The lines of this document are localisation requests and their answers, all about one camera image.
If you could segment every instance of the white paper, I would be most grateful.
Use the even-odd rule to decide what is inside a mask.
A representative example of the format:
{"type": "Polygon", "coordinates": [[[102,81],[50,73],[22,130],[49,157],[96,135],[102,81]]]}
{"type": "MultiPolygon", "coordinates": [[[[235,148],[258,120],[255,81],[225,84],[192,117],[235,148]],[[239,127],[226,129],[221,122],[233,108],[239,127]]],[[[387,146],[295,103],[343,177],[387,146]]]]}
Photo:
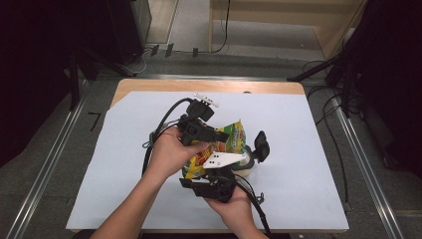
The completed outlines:
{"type": "MultiPolygon", "coordinates": [[[[248,176],[273,230],[347,230],[326,157],[306,97],[282,94],[207,93],[220,104],[207,123],[221,127],[242,121],[247,144],[260,130],[271,152],[248,176]]],[[[127,197],[140,179],[142,144],[169,108],[192,93],[132,92],[105,117],[97,147],[70,216],[68,229],[96,229],[127,197]]],[[[177,120],[188,104],[168,120],[177,120]]],[[[191,189],[182,188],[181,172],[159,192],[143,229],[226,229],[220,217],[191,189]]],[[[256,225],[263,228],[254,210],[256,225]]]]}

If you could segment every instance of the person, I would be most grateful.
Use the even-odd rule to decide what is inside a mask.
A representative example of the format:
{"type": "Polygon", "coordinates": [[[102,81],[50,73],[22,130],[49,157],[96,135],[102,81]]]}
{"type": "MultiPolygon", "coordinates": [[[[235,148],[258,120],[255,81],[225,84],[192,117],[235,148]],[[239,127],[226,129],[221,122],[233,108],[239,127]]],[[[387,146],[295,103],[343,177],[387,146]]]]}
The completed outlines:
{"type": "MultiPolygon", "coordinates": [[[[125,201],[105,220],[91,238],[138,238],[142,224],[165,180],[180,170],[189,158],[205,149],[205,142],[183,146],[182,132],[167,129],[156,141],[149,166],[125,201]]],[[[256,227],[246,193],[236,187],[227,203],[205,199],[226,226],[240,239],[267,238],[256,227]]]]}

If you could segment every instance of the black wire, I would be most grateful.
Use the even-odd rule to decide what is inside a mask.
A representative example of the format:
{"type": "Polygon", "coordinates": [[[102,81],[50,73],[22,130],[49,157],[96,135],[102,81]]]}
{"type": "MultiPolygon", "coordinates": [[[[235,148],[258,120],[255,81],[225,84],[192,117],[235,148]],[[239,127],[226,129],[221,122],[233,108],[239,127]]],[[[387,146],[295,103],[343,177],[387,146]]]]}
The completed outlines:
{"type": "Polygon", "coordinates": [[[155,130],[154,134],[153,134],[153,142],[155,142],[158,139],[158,135],[161,132],[161,128],[164,125],[165,121],[167,120],[168,116],[170,116],[170,114],[174,111],[174,109],[176,109],[176,107],[178,107],[180,104],[184,103],[184,102],[188,102],[188,103],[192,103],[192,99],[189,98],[184,98],[178,102],[176,102],[171,108],[170,110],[168,110],[168,112],[165,114],[165,116],[162,118],[161,122],[159,123],[157,129],[155,130]]]}
{"type": "Polygon", "coordinates": [[[170,110],[168,110],[168,112],[165,114],[165,116],[162,118],[162,120],[159,123],[157,129],[152,133],[152,137],[150,139],[149,147],[146,150],[146,152],[145,152],[145,158],[143,159],[142,175],[145,173],[146,168],[148,167],[149,158],[151,157],[153,144],[156,142],[156,140],[158,139],[158,137],[162,134],[162,131],[161,131],[162,126],[164,125],[164,123],[167,120],[168,116],[170,116],[170,114],[174,111],[174,109],[176,109],[176,107],[178,107],[180,104],[182,104],[184,102],[192,103],[192,99],[184,98],[184,99],[176,102],[170,108],[170,110]]]}
{"type": "Polygon", "coordinates": [[[322,122],[326,117],[331,116],[332,114],[335,113],[335,111],[340,108],[340,106],[336,106],[336,107],[332,107],[331,109],[328,110],[328,112],[326,112],[325,117],[321,117],[318,121],[316,121],[316,125],[318,125],[320,122],[322,122]]]}
{"type": "Polygon", "coordinates": [[[227,42],[227,29],[228,29],[228,25],[229,25],[229,14],[230,14],[230,0],[229,0],[229,2],[227,4],[226,31],[225,31],[225,37],[224,37],[223,45],[217,51],[211,52],[211,54],[219,53],[224,48],[224,46],[226,46],[226,42],[227,42]]]}
{"type": "MultiPolygon", "coordinates": [[[[229,26],[230,2],[231,2],[231,0],[228,0],[227,15],[226,15],[226,26],[225,26],[226,29],[224,30],[225,36],[224,36],[223,45],[221,45],[220,49],[218,49],[217,51],[212,51],[212,52],[199,51],[198,54],[216,54],[216,53],[219,53],[226,46],[227,36],[228,36],[227,29],[228,29],[228,26],[229,26]]],[[[175,53],[187,53],[187,54],[192,54],[193,53],[193,52],[187,52],[187,51],[172,51],[172,52],[175,52],[175,53]]]]}
{"type": "Polygon", "coordinates": [[[342,88],[332,88],[329,86],[316,86],[310,89],[310,91],[307,93],[307,100],[310,99],[311,95],[317,91],[320,91],[322,89],[336,89],[336,90],[342,90],[342,88]]]}
{"type": "Polygon", "coordinates": [[[241,175],[239,175],[239,174],[235,174],[235,176],[240,177],[240,178],[241,178],[244,182],[246,182],[246,183],[248,184],[249,188],[251,188],[252,195],[254,196],[255,200],[257,200],[257,196],[256,196],[256,194],[255,194],[254,188],[252,187],[251,183],[249,183],[249,181],[248,181],[248,180],[246,180],[246,178],[245,178],[245,177],[243,177],[243,176],[241,176],[241,175]]]}
{"type": "Polygon", "coordinates": [[[268,225],[266,215],[265,215],[263,209],[261,208],[260,204],[258,203],[257,199],[240,182],[238,182],[238,181],[235,181],[235,182],[236,182],[236,185],[246,193],[249,200],[252,202],[252,205],[254,205],[255,209],[257,210],[258,214],[260,215],[261,222],[263,223],[265,231],[267,232],[267,237],[271,239],[272,235],[271,235],[270,226],[268,225]]]}
{"type": "Polygon", "coordinates": [[[309,65],[309,64],[312,64],[312,63],[324,63],[325,61],[310,61],[310,62],[307,62],[306,64],[304,64],[303,66],[302,66],[302,73],[304,73],[305,72],[305,67],[307,66],[307,65],[309,65]]]}

